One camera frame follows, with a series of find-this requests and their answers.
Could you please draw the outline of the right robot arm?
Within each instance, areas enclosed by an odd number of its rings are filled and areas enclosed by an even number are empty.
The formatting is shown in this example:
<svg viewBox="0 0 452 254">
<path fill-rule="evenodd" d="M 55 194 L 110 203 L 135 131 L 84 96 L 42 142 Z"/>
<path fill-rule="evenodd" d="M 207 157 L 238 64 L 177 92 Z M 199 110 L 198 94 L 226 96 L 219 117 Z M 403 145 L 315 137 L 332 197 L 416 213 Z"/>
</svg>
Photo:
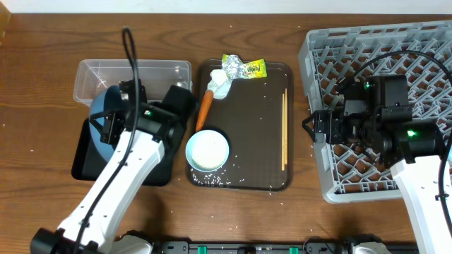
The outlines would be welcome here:
<svg viewBox="0 0 452 254">
<path fill-rule="evenodd" d="M 451 252 L 451 142 L 433 120 L 415 120 L 404 75 L 343 80 L 339 109 L 303 120 L 315 143 L 358 144 L 379 153 L 402 193 L 420 253 Z"/>
</svg>

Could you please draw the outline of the blue plate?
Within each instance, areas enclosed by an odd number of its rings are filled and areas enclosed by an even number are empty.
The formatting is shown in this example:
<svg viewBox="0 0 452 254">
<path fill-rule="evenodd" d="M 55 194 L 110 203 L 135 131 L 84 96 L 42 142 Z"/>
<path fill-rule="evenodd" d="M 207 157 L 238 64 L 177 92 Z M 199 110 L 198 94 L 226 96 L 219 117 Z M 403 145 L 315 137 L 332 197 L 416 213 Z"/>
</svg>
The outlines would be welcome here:
<svg viewBox="0 0 452 254">
<path fill-rule="evenodd" d="M 110 109 L 123 109 L 123 101 L 120 94 L 118 85 L 113 85 L 106 90 L 103 90 L 92 102 L 90 106 L 90 116 L 96 113 L 102 113 Z M 94 146 L 100 156 L 108 162 L 113 153 L 114 147 L 101 141 L 100 132 L 90 124 L 90 134 L 93 140 Z"/>
</svg>

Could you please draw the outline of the white tissue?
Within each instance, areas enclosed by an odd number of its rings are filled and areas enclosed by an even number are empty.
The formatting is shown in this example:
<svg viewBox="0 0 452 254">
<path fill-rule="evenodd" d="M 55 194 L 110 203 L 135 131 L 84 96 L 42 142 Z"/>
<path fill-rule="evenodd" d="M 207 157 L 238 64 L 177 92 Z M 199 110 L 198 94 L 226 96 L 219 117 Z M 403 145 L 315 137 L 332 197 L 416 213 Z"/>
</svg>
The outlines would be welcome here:
<svg viewBox="0 0 452 254">
<path fill-rule="evenodd" d="M 224 99 L 232 87 L 232 80 L 222 69 L 214 69 L 210 73 L 211 81 L 207 84 L 207 90 L 213 92 L 214 99 Z"/>
</svg>

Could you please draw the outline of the foil and yellow snack wrapper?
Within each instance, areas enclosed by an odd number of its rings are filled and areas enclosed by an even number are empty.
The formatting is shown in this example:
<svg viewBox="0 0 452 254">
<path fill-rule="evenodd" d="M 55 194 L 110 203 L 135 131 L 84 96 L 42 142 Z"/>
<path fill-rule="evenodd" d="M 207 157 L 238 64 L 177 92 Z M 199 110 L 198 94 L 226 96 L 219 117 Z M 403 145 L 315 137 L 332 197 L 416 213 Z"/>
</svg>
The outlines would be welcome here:
<svg viewBox="0 0 452 254">
<path fill-rule="evenodd" d="M 222 70 L 230 80 L 266 78 L 268 76 L 264 59 L 244 63 L 237 55 L 222 55 Z"/>
</svg>

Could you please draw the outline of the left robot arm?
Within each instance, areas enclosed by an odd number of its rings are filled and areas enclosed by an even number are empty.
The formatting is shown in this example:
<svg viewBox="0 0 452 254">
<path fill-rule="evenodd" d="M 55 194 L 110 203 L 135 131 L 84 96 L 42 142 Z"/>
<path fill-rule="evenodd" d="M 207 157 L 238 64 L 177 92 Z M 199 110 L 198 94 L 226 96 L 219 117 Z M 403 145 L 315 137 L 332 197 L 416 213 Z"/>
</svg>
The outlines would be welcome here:
<svg viewBox="0 0 452 254">
<path fill-rule="evenodd" d="M 190 90 L 173 85 L 161 102 L 137 101 L 113 154 L 79 206 L 56 231 L 39 229 L 31 253 L 151 253 L 136 232 L 116 240 L 119 224 L 149 173 L 179 149 L 196 110 Z"/>
</svg>

